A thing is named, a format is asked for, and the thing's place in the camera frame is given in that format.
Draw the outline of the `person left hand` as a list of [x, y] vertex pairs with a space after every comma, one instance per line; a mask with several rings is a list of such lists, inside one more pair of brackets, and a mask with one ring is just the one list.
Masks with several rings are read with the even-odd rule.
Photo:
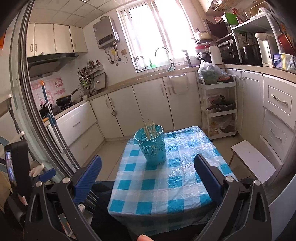
[[140, 235], [137, 238], [137, 241], [154, 241], [153, 239], [151, 239], [150, 237], [146, 236], [146, 235]]

